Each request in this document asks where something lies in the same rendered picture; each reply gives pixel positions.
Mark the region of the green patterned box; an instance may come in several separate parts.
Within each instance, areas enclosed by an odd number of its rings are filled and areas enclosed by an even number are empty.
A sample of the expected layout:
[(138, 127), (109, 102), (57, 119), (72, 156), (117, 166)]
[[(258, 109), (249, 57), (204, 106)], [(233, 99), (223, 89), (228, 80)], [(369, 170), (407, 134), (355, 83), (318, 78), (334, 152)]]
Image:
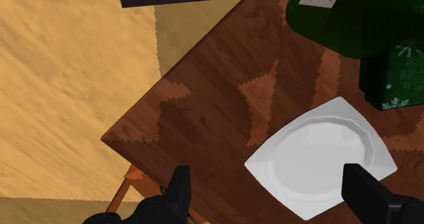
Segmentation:
[(374, 58), (363, 58), (359, 89), (378, 110), (424, 104), (424, 51), (399, 45)]

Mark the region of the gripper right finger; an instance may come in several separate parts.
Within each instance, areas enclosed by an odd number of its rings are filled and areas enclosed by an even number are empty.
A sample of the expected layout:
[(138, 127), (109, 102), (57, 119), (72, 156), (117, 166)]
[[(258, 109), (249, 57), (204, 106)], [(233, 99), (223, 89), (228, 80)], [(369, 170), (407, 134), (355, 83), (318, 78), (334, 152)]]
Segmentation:
[(362, 224), (424, 224), (424, 201), (394, 194), (359, 164), (345, 164), (341, 196)]

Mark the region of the white square plate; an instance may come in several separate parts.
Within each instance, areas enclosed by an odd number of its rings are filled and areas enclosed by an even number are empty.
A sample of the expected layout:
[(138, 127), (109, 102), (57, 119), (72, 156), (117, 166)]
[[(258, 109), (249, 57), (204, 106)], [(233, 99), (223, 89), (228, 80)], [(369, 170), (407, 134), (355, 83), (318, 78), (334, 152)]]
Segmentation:
[(387, 146), (343, 97), (289, 122), (246, 160), (268, 193), (307, 221), (342, 202), (342, 171), (358, 163), (382, 180), (397, 171)]

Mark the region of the dark green bottle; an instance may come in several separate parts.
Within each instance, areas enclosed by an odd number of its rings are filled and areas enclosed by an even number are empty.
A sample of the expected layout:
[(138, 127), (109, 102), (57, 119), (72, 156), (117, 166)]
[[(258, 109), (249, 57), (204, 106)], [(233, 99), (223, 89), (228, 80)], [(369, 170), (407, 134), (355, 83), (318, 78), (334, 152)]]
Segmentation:
[(289, 0), (289, 27), (348, 58), (424, 50), (424, 0)]

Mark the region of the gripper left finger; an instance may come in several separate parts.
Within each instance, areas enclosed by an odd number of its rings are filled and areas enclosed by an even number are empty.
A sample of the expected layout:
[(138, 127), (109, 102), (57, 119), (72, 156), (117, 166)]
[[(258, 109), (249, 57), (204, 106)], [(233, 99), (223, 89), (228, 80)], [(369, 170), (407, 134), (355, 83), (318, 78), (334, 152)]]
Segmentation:
[(100, 212), (82, 224), (186, 224), (191, 197), (190, 167), (177, 166), (164, 194), (145, 198), (128, 218)]

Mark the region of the brown wooden table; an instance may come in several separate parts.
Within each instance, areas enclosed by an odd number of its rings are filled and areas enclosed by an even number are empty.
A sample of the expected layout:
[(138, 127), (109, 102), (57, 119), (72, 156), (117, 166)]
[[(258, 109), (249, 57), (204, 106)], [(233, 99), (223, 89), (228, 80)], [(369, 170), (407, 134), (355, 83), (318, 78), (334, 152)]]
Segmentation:
[(192, 208), (211, 224), (359, 224), (339, 204), (303, 221), (245, 160), (303, 112), (341, 96), (382, 136), (398, 166), (383, 183), (424, 200), (424, 107), (379, 111), (359, 89), (359, 61), (286, 24), (288, 0), (241, 0), (104, 135), (161, 185), (192, 171)]

